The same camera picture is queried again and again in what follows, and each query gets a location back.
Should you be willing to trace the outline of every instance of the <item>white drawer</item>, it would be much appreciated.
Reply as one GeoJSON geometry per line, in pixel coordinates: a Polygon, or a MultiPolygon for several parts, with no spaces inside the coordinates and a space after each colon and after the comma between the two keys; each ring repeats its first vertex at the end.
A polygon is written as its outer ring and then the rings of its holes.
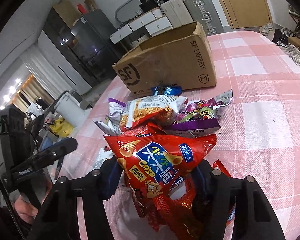
{"type": "Polygon", "coordinates": [[[132,30],[130,29],[129,25],[125,25],[120,30],[117,30],[114,34],[112,34],[110,39],[114,44],[116,44],[131,33],[132,30]]]}
{"type": "Polygon", "coordinates": [[[129,23],[132,30],[136,31],[137,29],[140,29],[141,27],[147,25],[148,23],[155,20],[155,16],[152,12],[148,12],[142,16],[139,16],[137,19],[133,20],[129,23]]]}
{"type": "Polygon", "coordinates": [[[163,16],[163,13],[160,8],[153,10],[152,13],[157,19],[163,16]]]}
{"type": "Polygon", "coordinates": [[[172,25],[169,22],[168,18],[165,16],[148,24],[146,26],[146,29],[148,30],[150,35],[156,36],[160,33],[172,29],[172,25]]]}

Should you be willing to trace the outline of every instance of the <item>human hand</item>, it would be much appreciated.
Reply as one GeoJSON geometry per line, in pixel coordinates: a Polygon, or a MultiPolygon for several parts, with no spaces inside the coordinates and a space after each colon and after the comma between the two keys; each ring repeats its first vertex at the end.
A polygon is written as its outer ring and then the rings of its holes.
{"type": "MultiPolygon", "coordinates": [[[[52,186],[53,186],[52,182],[47,181],[46,195],[42,200],[42,203],[44,202],[47,195],[49,194],[52,186]]],[[[36,215],[38,214],[38,209],[35,208],[30,203],[24,201],[21,196],[19,196],[15,201],[15,210],[17,214],[20,216],[20,218],[28,224],[32,224],[33,221],[35,220],[36,215]]]]}

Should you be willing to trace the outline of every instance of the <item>door frame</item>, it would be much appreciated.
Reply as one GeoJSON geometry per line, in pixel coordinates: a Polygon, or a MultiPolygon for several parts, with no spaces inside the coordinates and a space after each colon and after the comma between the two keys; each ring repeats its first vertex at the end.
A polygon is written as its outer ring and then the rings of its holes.
{"type": "MultiPolygon", "coordinates": [[[[237,22],[232,22],[231,18],[230,18],[230,14],[232,14],[234,16],[234,11],[233,11],[233,9],[231,7],[230,1],[229,0],[219,0],[219,2],[221,3],[222,9],[223,9],[223,11],[225,13],[225,16],[227,18],[228,24],[230,25],[231,29],[232,30],[238,29],[239,25],[237,24],[237,22]]],[[[270,12],[270,8],[269,8],[269,5],[268,5],[268,1],[264,0],[264,2],[265,2],[265,5],[267,7],[267,10],[268,10],[268,15],[270,17],[270,22],[273,22],[272,15],[271,15],[271,12],[270,12]]]]}

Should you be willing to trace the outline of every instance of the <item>yellow flavor label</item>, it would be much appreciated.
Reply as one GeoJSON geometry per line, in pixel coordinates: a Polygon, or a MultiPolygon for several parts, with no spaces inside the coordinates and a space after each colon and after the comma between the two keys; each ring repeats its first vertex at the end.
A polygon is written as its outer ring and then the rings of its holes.
{"type": "Polygon", "coordinates": [[[133,165],[129,170],[140,182],[143,182],[146,179],[146,175],[144,175],[141,170],[136,165],[133,165]]]}

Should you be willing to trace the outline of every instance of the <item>wooden door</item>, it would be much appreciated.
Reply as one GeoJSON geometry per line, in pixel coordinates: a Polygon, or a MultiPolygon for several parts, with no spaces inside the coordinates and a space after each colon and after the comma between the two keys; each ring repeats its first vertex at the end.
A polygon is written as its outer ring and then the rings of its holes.
{"type": "Polygon", "coordinates": [[[271,22],[266,0],[220,0],[234,29],[262,26],[271,22]]]}

